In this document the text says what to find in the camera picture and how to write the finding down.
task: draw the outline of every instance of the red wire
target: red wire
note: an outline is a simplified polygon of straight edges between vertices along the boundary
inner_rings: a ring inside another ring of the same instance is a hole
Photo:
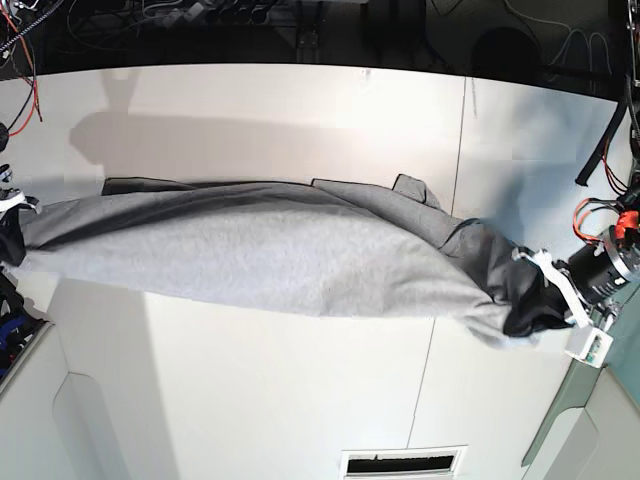
[[[580,213],[580,211],[584,207],[586,207],[590,202],[591,202],[590,198],[585,198],[583,201],[581,201],[578,204],[578,206],[576,207],[575,211],[573,212],[573,231],[578,236],[578,238],[580,238],[581,240],[583,240],[583,241],[585,241],[587,243],[599,242],[600,241],[600,239],[598,237],[594,237],[593,235],[587,235],[586,233],[583,233],[580,230],[580,227],[582,226],[582,223],[584,222],[585,218],[587,218],[587,216],[591,213],[591,210],[588,210],[587,212],[585,212],[580,217],[580,220],[578,220],[578,213]]]
[[[35,97],[35,92],[38,90],[38,87],[36,85],[33,86],[34,88],[34,97]],[[15,132],[12,132],[9,134],[10,137],[14,137],[17,134],[19,134],[22,130],[25,129],[25,127],[29,124],[29,120],[31,120],[31,117],[33,117],[33,112],[35,112],[36,110],[36,102],[35,102],[35,98],[34,98],[34,102],[31,104],[31,111],[29,112],[29,116],[27,117],[27,119],[24,121],[24,123],[22,124],[22,126],[16,130]]]
[[[609,167],[609,164],[607,163],[607,157],[609,155],[609,143],[610,142],[607,140],[607,143],[605,144],[604,152],[602,154],[604,171],[607,176],[607,181],[609,182],[609,186],[611,187],[611,189],[618,195],[622,195],[627,190],[627,186],[624,183],[622,183],[622,181],[613,174],[611,167]]]
[[[4,7],[2,6],[2,4],[0,4],[0,12],[2,12],[2,15],[4,15],[4,18],[7,20],[7,24],[9,24],[9,26],[13,29],[14,32],[19,33],[18,32],[18,28],[14,25],[14,23],[11,21],[11,17],[9,17],[9,14],[5,11]],[[34,70],[34,65],[33,65],[33,61],[31,60],[31,55],[29,54],[29,49],[27,48],[27,43],[24,40],[24,37],[20,37],[20,41],[22,42],[22,49],[24,50],[24,54],[25,57],[27,58],[27,62],[29,63],[29,66],[31,67],[32,71]],[[10,133],[9,136],[13,137],[17,134],[19,134],[20,132],[22,132],[22,130],[25,129],[25,127],[29,124],[29,121],[31,120],[31,117],[33,116],[33,112],[35,111],[36,108],[38,108],[38,82],[34,76],[33,78],[33,103],[31,105],[31,111],[29,112],[29,116],[27,117],[26,121],[24,122],[24,124],[15,132]]]

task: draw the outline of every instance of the air vent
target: air vent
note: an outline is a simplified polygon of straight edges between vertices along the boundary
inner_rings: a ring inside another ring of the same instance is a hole
[[[452,479],[466,448],[343,452],[339,480]]]

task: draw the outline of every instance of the white clamp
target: white clamp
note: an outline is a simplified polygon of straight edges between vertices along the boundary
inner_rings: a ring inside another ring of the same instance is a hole
[[[23,203],[27,203],[27,198],[21,190],[2,190],[0,192],[0,213],[8,212]]]
[[[530,255],[516,249],[513,258],[525,258],[537,265],[545,278],[558,287],[578,327],[585,328],[593,325],[593,321],[584,309],[584,305],[580,301],[573,284],[560,270],[553,266],[553,258],[549,252],[539,250],[533,255]]]

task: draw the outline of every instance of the white tabletop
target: white tabletop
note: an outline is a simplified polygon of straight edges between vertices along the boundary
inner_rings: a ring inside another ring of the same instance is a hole
[[[566,256],[580,246],[579,200],[611,197],[602,167],[588,189],[574,178],[615,105],[578,95],[300,65],[92,71],[40,85],[45,122],[0,158],[47,203],[97,194],[106,176],[391,187],[405,173],[447,211]],[[0,83],[0,118],[27,94],[22,81]],[[627,139],[624,123],[610,150],[621,175]],[[607,224],[594,221],[586,228]],[[56,281],[23,280],[47,310]],[[563,334],[499,351],[451,319],[311,319],[81,282],[63,282],[48,310],[69,370],[99,383],[132,478],[211,478],[212,465],[229,479],[337,478],[343,449],[445,445],[469,445],[464,478],[522,478],[569,364]]]

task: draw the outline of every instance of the blue component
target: blue component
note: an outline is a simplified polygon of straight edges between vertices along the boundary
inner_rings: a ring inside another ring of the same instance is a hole
[[[7,348],[7,337],[9,334],[16,328],[21,327],[26,320],[27,318],[24,316],[15,317],[0,326],[0,350]]]

